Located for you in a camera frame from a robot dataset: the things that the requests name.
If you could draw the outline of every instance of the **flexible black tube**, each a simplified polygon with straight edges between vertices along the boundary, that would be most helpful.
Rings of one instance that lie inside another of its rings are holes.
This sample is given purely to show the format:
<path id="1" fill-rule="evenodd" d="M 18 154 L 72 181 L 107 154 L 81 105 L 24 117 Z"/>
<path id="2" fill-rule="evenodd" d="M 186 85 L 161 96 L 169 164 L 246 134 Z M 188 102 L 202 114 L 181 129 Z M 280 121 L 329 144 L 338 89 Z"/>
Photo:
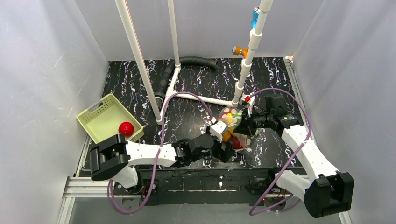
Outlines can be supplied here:
<path id="1" fill-rule="evenodd" d="M 217 60 L 189 56 L 189 57 L 181 57 L 180 64 L 206 66 L 209 68 L 216 69 Z M 162 79 L 157 87 L 157 90 L 154 92 L 157 105 L 160 109 L 162 107 L 163 100 L 165 99 L 165 93 L 168 88 L 169 80 L 172 77 L 174 70 L 175 70 L 175 62 L 172 61 L 168 64 L 165 71 L 161 74 Z"/>

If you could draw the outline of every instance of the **white backdrop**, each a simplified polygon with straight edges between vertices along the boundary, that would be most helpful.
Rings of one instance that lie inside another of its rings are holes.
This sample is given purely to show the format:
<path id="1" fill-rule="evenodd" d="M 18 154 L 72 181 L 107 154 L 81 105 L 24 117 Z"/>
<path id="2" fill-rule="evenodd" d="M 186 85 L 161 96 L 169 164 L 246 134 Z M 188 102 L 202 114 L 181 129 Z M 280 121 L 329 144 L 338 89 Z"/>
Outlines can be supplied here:
<path id="1" fill-rule="evenodd" d="M 74 1 L 3 1 L 0 49 L 0 222 L 53 224 L 108 62 Z"/>
<path id="2" fill-rule="evenodd" d="M 76 0 L 108 61 L 133 60 L 113 0 Z M 128 0 L 144 59 L 174 58 L 167 0 Z M 180 56 L 236 57 L 260 0 L 175 0 Z M 322 0 L 275 0 L 255 56 L 293 55 Z"/>
<path id="3" fill-rule="evenodd" d="M 355 180 L 353 223 L 395 223 L 396 1 L 325 0 L 294 56 L 318 146 Z"/>

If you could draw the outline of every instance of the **red apple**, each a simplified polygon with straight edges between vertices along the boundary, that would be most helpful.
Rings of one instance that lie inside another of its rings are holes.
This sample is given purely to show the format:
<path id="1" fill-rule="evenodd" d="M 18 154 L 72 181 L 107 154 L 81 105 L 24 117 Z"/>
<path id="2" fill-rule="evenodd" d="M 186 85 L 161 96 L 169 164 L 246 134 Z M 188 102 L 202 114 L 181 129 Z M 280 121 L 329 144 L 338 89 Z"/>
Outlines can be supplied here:
<path id="1" fill-rule="evenodd" d="M 123 122 L 118 128 L 118 132 L 129 138 L 134 133 L 134 126 L 129 122 Z"/>

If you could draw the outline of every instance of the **light green bin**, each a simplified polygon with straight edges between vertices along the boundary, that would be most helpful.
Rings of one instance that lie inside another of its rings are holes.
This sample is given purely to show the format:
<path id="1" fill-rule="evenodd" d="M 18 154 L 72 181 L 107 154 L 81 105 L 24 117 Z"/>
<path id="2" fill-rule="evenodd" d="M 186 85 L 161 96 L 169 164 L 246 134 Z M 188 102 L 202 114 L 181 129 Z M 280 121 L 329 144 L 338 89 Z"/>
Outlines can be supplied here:
<path id="1" fill-rule="evenodd" d="M 113 94 L 106 95 L 99 102 L 81 112 L 77 120 L 95 143 L 119 134 L 120 124 L 126 121 L 134 126 L 134 133 L 127 140 L 136 142 L 144 135 L 143 126 Z"/>

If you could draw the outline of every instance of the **marble pattern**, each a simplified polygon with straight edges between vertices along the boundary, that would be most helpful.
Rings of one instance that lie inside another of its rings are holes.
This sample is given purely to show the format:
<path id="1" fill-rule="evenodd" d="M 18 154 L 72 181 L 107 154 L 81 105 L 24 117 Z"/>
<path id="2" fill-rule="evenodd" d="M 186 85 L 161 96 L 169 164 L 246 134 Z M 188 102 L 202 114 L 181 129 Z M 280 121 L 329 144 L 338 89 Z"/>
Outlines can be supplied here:
<path id="1" fill-rule="evenodd" d="M 147 71 L 154 90 L 167 63 L 169 63 L 169 60 L 146 61 Z M 199 66 L 182 66 L 176 82 L 176 90 L 192 92 L 198 96 L 232 100 L 235 82 L 240 76 L 240 63 L 241 59 L 239 58 L 222 58 L 218 59 L 216 70 Z M 276 87 L 294 94 L 282 58 L 253 59 L 244 91 L 251 94 L 266 87 Z M 155 122 L 151 105 L 134 61 L 110 62 L 103 96 L 108 93 L 114 94 L 144 126 L 145 134 L 140 139 L 140 143 L 160 143 L 161 127 L 157 126 Z M 290 97 L 286 98 L 286 103 L 290 112 L 299 113 L 297 104 Z M 263 106 L 260 104 L 260 99 L 256 100 L 256 104 Z M 217 118 L 224 106 L 209 104 L 209 108 Z M 209 115 L 198 101 L 174 98 L 170 102 L 166 113 L 165 143 L 171 143 L 182 138 L 197 137 L 208 124 Z M 260 131 L 258 140 L 252 146 L 252 150 L 250 153 L 235 153 L 227 163 L 219 162 L 216 159 L 210 161 L 199 160 L 192 163 L 189 168 L 279 167 L 292 154 L 289 147 L 272 130 Z M 301 164 L 294 160 L 291 166 L 301 166 Z"/>

